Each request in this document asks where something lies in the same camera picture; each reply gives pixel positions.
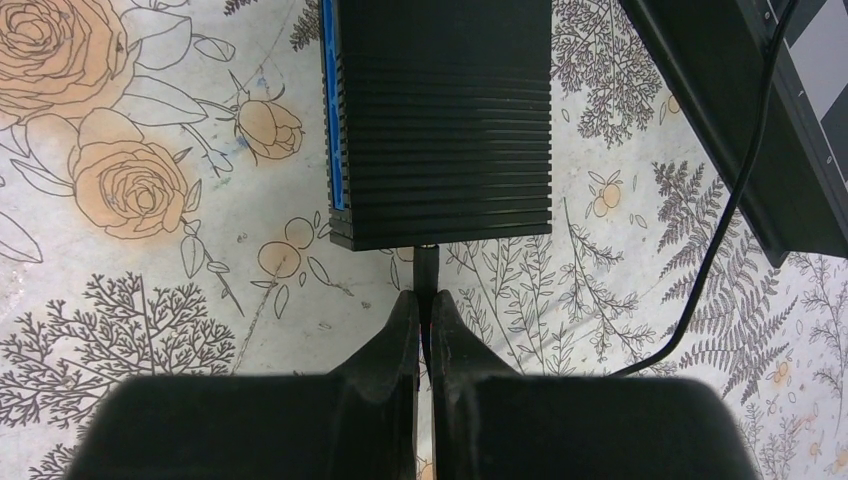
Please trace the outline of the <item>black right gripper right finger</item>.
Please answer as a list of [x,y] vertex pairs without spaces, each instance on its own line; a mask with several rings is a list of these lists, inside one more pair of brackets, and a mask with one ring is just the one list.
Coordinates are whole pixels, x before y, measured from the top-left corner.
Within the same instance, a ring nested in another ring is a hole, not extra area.
[[655,377],[521,375],[432,302],[438,479],[752,479],[733,419],[706,385]]

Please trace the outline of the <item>black power adapter with cable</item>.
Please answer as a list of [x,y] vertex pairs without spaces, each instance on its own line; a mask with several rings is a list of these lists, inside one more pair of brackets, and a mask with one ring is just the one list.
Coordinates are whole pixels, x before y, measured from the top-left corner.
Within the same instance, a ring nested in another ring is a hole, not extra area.
[[[738,177],[735,183],[733,184],[732,189],[729,188],[730,197],[728,199],[728,203],[726,204],[722,216],[720,217],[716,225],[703,261],[693,281],[693,286],[686,301],[683,313],[681,314],[680,320],[674,327],[674,330],[667,343],[656,353],[644,359],[639,359],[638,362],[623,367],[618,371],[609,373],[609,377],[623,378],[626,376],[635,376],[639,375],[639,373],[637,372],[642,372],[646,369],[655,369],[654,366],[661,363],[665,358],[667,358],[681,343],[685,335],[686,329],[688,328],[691,319],[695,313],[696,306],[700,299],[701,293],[707,284],[710,269],[713,265],[716,255],[719,252],[727,230],[730,227],[734,212],[742,199],[744,189],[748,183],[756,158],[759,154],[767,123],[767,112],[769,109],[770,101],[769,99],[772,92],[772,84],[774,80],[774,74],[779,53],[782,48],[782,45],[784,44],[786,30],[791,25],[792,17],[794,16],[794,13],[797,10],[799,3],[801,2],[802,1],[787,1],[784,10],[781,12],[779,20],[777,20],[776,14],[772,17],[774,19],[776,28],[772,37],[769,40],[769,43],[767,44],[765,53],[763,54],[764,66],[761,74],[761,85],[759,86],[758,92],[756,122],[752,130],[751,139],[749,141],[746,155],[744,157],[744,162],[740,168]],[[435,328],[433,326],[435,325],[433,322],[435,322],[435,320],[427,320],[427,322],[424,322],[422,320],[421,327],[423,359],[424,364],[427,367],[427,375],[430,380],[432,380],[435,373],[438,373],[438,369],[436,368],[437,365],[435,365],[435,360],[433,360],[434,354],[437,353],[436,347],[432,346],[433,338],[435,338],[433,337],[433,335],[435,335],[433,333]]]

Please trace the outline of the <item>small black network switch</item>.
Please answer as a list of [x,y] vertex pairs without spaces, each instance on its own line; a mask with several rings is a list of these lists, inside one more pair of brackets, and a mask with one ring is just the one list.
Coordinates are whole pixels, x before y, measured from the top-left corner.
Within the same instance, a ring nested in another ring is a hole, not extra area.
[[552,230],[548,1],[320,5],[331,241]]

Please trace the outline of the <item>black white checkerboard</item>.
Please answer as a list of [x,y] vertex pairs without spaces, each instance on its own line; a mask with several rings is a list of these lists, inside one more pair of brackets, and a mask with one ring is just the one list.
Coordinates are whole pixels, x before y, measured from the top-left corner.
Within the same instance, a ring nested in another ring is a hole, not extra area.
[[733,185],[752,135],[739,208],[769,263],[847,254],[847,5],[626,1],[623,9],[721,178]]

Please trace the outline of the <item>floral patterned table mat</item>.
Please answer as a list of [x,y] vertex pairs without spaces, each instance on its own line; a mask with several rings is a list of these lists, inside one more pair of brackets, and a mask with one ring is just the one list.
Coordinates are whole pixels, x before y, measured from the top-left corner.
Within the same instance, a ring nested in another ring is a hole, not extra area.
[[[324,1],[1,5],[1,475],[67,475],[139,376],[325,374],[419,306],[416,475],[434,475],[422,320],[441,291],[521,375],[662,348],[730,197],[623,9],[552,5],[552,230],[331,241]],[[734,212],[655,369],[728,409],[756,475],[847,475],[847,254],[769,263]]]

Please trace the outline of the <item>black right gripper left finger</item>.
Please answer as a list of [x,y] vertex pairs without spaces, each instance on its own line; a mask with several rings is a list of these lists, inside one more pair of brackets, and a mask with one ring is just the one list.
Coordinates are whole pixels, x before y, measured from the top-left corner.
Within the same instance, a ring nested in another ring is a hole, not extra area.
[[98,410],[71,479],[412,479],[419,306],[325,374],[139,376]]

